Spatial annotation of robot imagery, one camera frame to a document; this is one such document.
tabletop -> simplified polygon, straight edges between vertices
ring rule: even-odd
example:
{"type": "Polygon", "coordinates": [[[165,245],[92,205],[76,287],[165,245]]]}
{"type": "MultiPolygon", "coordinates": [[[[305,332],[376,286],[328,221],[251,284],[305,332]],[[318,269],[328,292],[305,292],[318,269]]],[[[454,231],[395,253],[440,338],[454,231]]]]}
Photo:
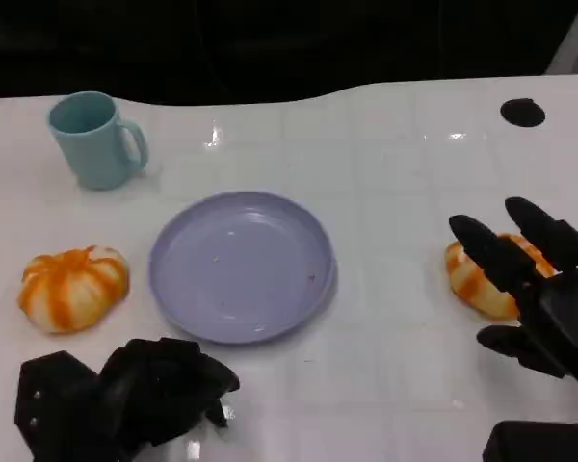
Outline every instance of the tabletop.
{"type": "Polygon", "coordinates": [[[13,424],[22,361],[65,349],[97,371],[132,338],[188,338],[157,309],[149,251],[179,211],[214,193],[292,198],[331,236],[339,268],[328,309],[258,346],[202,343],[240,376],[228,430],[201,425],[143,461],[481,460],[501,420],[578,421],[578,385],[479,346],[486,325],[448,288],[447,218],[515,227],[522,195],[578,229],[578,76],[380,84],[298,102],[160,107],[118,101],[150,148],[145,174],[79,189],[45,125],[58,97],[0,100],[0,461],[31,460],[13,424]],[[513,98],[535,128],[499,114],[513,98]],[[128,298],[98,326],[46,336],[16,307],[33,257],[118,249],[128,298]]]}

mug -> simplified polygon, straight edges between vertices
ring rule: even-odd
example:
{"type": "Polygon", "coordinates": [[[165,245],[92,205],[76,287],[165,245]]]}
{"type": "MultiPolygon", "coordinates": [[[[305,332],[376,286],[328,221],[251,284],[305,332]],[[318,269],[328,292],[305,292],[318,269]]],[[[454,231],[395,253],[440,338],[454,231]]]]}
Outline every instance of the mug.
{"type": "Polygon", "coordinates": [[[147,163],[142,129],[131,121],[121,120],[116,103],[107,94],[73,93],[49,111],[47,122],[71,171],[85,188],[116,188],[147,163]],[[138,161],[128,156],[123,129],[135,139],[138,161]]]}

small orange pumpkin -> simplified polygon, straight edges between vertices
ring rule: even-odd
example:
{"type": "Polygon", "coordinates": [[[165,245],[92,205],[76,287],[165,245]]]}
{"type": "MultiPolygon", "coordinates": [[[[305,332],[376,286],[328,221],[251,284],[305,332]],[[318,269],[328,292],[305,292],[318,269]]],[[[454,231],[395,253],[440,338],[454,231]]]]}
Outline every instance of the small orange pumpkin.
{"type": "Polygon", "coordinates": [[[23,271],[19,308],[45,332],[86,328],[122,300],[128,267],[109,247],[92,245],[58,255],[40,255],[23,271]]]}
{"type": "MultiPolygon", "coordinates": [[[[523,236],[515,234],[501,236],[508,236],[517,243],[536,262],[536,268],[542,276],[550,277],[556,273],[541,252],[523,236]]],[[[464,253],[464,248],[458,241],[445,250],[445,265],[452,291],[469,306],[493,320],[509,321],[518,318],[518,307],[513,297],[507,292],[499,292],[486,279],[484,271],[464,253]]]]}

purple plate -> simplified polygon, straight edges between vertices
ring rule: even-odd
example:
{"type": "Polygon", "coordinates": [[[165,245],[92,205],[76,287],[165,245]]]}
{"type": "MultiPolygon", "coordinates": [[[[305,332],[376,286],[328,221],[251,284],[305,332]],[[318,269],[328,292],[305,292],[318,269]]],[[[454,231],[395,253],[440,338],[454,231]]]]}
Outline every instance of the purple plate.
{"type": "Polygon", "coordinates": [[[335,274],[319,221],[262,192],[215,195],[181,212],[149,264],[167,318],[228,344],[267,340],[306,321],[328,301],[335,274]]]}

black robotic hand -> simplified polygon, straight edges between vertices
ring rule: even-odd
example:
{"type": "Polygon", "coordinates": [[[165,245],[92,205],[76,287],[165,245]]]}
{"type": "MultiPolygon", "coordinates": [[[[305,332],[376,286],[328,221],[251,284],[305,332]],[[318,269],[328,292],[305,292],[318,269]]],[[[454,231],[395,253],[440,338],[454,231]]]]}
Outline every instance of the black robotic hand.
{"type": "Polygon", "coordinates": [[[226,426],[219,399],[239,387],[195,342],[131,340],[100,374],[59,351],[21,365],[15,423],[35,462],[126,462],[204,417],[226,426]]]}
{"type": "MultiPolygon", "coordinates": [[[[499,291],[513,296],[520,312],[520,326],[491,325],[480,331],[478,342],[526,368],[578,380],[578,232],[520,197],[507,199],[506,209],[558,273],[544,278],[511,239],[497,237],[471,217],[451,217],[465,253],[499,291]]],[[[528,459],[578,461],[578,423],[496,425],[484,460],[528,459]]]]}

